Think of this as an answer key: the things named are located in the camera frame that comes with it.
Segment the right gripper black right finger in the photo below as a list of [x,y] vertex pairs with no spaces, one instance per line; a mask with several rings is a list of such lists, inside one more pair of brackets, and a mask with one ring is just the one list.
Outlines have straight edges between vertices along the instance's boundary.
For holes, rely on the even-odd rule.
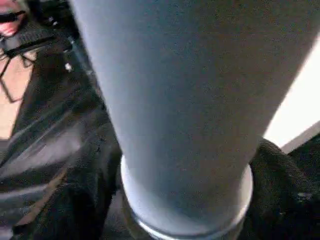
[[263,139],[250,163],[253,195],[241,240],[320,238],[320,141],[289,154]]

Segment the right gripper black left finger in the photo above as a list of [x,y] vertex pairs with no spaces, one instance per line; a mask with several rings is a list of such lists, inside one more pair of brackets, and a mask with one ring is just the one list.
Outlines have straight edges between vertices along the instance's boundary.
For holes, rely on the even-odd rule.
[[12,239],[131,240],[118,209],[121,156],[116,142],[86,144],[12,227]]

